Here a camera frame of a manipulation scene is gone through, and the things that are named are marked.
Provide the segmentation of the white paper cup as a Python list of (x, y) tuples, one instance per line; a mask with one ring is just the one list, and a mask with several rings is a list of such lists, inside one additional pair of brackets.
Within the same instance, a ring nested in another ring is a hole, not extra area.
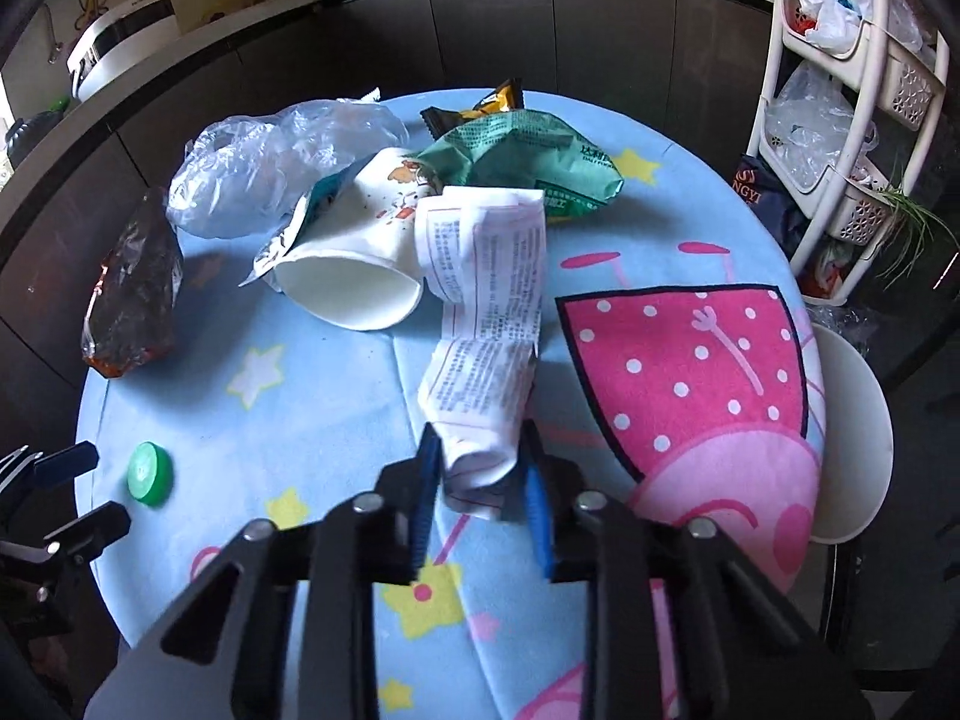
[(423, 293), (416, 205), (441, 190), (402, 148), (384, 148), (343, 179), (272, 268), (287, 298), (324, 322), (371, 332), (406, 319)]

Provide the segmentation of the clear plastic bag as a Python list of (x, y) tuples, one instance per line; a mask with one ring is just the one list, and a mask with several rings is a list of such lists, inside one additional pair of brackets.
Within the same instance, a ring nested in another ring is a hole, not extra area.
[(409, 132), (379, 103), (314, 99), (268, 115), (231, 115), (184, 151), (167, 189), (172, 226), (204, 239), (274, 231), (302, 195)]

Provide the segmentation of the black yellow snack wrapper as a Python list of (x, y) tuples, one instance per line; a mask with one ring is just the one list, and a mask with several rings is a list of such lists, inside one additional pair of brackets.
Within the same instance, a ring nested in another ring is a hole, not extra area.
[(521, 110), (523, 107), (523, 82), (519, 78), (508, 78), (493, 91), (485, 94), (472, 107), (467, 107), (467, 109), (441, 109), (441, 107), (430, 106), (420, 112), (420, 119), (427, 127), (430, 135), (435, 140), (439, 140), (446, 133), (467, 122), (477, 121), (477, 119), (482, 119), (482, 117), (491, 114)]

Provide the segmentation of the green spider plant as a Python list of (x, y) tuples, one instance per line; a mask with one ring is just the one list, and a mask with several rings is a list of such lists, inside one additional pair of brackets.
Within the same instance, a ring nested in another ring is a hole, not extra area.
[(889, 212), (878, 231), (878, 241), (864, 247), (869, 271), (882, 284), (892, 288), (909, 277), (934, 244), (945, 242), (954, 254), (958, 236), (953, 226), (935, 211), (910, 199), (900, 185), (887, 185), (877, 198)]

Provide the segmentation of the white plastic bags on rack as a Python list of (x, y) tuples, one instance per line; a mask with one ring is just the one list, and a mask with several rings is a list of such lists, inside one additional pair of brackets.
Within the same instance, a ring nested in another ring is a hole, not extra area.
[[(839, 55), (854, 49), (862, 23), (874, 15), (874, 0), (796, 0), (789, 26), (812, 46)], [(911, 54), (923, 52), (923, 31), (907, 0), (889, 0), (887, 28)]]

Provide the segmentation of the white trash bin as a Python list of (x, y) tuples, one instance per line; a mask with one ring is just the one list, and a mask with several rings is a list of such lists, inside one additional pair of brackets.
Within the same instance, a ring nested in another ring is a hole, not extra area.
[(836, 546), (862, 535), (882, 509), (895, 442), (884, 390), (867, 361), (839, 333), (814, 327), (827, 432), (811, 540)]

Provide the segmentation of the orange instant noodle bag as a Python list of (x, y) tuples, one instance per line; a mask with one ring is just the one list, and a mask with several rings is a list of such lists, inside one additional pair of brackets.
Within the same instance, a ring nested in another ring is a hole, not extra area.
[(184, 276), (166, 192), (151, 187), (101, 263), (82, 328), (83, 361), (105, 379), (169, 355)]

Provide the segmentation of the green bottle cap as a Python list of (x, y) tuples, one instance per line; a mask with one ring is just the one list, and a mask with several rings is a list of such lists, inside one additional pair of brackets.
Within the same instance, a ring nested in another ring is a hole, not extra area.
[(172, 460), (153, 442), (133, 449), (127, 465), (127, 489), (133, 499), (148, 507), (164, 504), (172, 491)]

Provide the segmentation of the white printed paper wrapper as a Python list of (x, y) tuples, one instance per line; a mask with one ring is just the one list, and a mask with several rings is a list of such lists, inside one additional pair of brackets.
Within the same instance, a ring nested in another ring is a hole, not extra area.
[(418, 263), (443, 303), (421, 414), (443, 444), (443, 497), (496, 518), (539, 357), (547, 231), (540, 190), (448, 185), (421, 200)]

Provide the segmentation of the white rice cooker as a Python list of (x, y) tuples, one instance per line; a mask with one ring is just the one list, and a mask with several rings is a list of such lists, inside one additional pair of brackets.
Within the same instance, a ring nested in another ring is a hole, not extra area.
[(67, 57), (71, 97), (84, 103), (179, 37), (172, 0), (125, 0), (98, 16), (78, 37)]

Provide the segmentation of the green snack wrapper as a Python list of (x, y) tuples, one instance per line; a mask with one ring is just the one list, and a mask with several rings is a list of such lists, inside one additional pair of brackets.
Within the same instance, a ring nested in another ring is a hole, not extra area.
[(604, 210), (625, 183), (600, 146), (541, 110), (483, 115), (449, 130), (415, 158), (443, 185), (540, 190), (550, 221)]

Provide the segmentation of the clear plastic bags on rack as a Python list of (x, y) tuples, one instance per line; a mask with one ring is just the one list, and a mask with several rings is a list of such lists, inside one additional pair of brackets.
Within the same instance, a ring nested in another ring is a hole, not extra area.
[(766, 106), (766, 140), (800, 190), (812, 190), (836, 164), (853, 115), (843, 85), (809, 60), (800, 62)]

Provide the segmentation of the blue cartoon pig tablecloth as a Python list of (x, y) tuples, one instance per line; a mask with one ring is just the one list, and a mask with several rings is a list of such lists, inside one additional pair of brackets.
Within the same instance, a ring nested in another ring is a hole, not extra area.
[(612, 156), (619, 196), (545, 227), (542, 320), (512, 335), (462, 296), (427, 291), (377, 332), (309, 316), (245, 281), (249, 239), (185, 243), (171, 355), (90, 377), (78, 433), (101, 461), (80, 507), (127, 500), (140, 445), (164, 450), (160, 505), (94, 577), (138, 644), (254, 518), (291, 528), (444, 440), (425, 566), (374, 592), (387, 718), (573, 718), (586, 592), (553, 585), (523, 522), (516, 434), (644, 518), (714, 520), (788, 590), (804, 562), (822, 468), (817, 345), (788, 261), (731, 186), (644, 125), (537, 94)]

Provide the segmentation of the white tiered storage rack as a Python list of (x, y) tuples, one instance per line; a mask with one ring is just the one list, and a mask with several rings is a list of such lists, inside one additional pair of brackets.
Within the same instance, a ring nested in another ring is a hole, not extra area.
[(773, 0), (747, 153), (799, 216), (779, 240), (807, 302), (844, 304), (871, 268), (895, 283), (955, 238), (914, 196), (949, 64), (910, 0)]

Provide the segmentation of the navy shopping bag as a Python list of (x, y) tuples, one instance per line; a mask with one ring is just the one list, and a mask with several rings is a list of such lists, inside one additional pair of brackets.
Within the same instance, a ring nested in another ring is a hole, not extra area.
[(734, 172), (732, 188), (790, 259), (804, 238), (809, 220), (770, 166), (761, 158), (744, 154)]

